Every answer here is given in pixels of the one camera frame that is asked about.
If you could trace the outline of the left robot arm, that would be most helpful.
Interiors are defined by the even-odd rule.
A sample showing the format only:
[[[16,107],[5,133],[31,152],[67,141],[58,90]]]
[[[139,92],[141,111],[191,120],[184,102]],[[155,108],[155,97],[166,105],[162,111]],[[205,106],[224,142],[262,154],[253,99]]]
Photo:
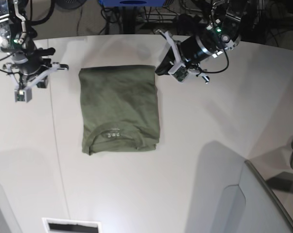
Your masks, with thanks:
[[[227,53],[241,40],[242,19],[250,4],[249,0],[212,0],[199,5],[201,16],[179,15],[178,28],[189,35],[184,41],[174,39],[169,31],[158,30],[170,47],[155,69],[156,75],[170,75],[178,82],[194,75],[208,83],[210,74],[225,72],[229,67]],[[208,71],[201,67],[203,61],[221,54],[226,57],[224,68]]]

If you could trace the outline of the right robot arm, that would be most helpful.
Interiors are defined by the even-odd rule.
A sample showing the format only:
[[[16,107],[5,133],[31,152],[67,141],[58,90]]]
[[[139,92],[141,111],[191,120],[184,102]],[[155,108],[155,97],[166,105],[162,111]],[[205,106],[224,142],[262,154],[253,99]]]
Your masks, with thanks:
[[[55,48],[36,46],[35,22],[27,15],[27,4],[26,0],[0,0],[0,52],[6,54],[0,61],[11,59],[0,72],[10,76],[15,90],[21,93],[34,86],[47,88],[49,75],[60,68],[59,63],[50,59]]]

